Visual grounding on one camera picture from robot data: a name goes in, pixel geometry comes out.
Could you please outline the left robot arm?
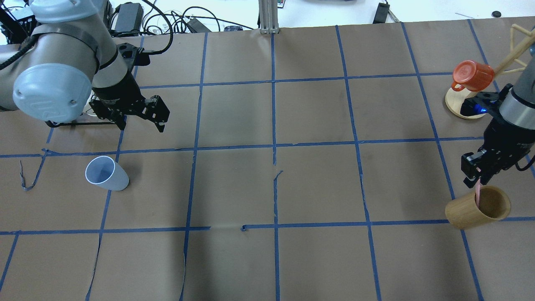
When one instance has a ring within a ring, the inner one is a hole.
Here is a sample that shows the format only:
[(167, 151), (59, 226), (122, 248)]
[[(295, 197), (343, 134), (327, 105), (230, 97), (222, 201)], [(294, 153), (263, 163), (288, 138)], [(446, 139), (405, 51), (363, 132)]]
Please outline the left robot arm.
[(1, 111), (21, 110), (51, 127), (69, 125), (86, 104), (97, 118), (123, 130), (134, 115), (163, 132), (170, 111), (158, 95), (146, 98), (132, 67), (152, 55), (128, 43), (116, 44), (99, 0), (31, 0), (38, 25), (18, 50), (1, 51)]

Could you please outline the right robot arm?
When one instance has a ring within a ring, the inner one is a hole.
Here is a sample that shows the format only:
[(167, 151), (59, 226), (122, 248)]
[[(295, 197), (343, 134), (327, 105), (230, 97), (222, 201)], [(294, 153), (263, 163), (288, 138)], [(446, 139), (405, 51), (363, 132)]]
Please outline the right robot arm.
[(519, 166), (535, 141), (534, 80), (535, 61), (531, 60), (515, 84), (507, 84), (498, 93), (479, 92), (463, 101), (462, 115), (492, 116), (483, 134), (483, 145), (477, 152), (461, 157), (467, 187), (472, 188), (477, 182), (485, 185), (495, 174), (512, 166), (525, 171), (534, 164), (531, 159), (526, 166)]

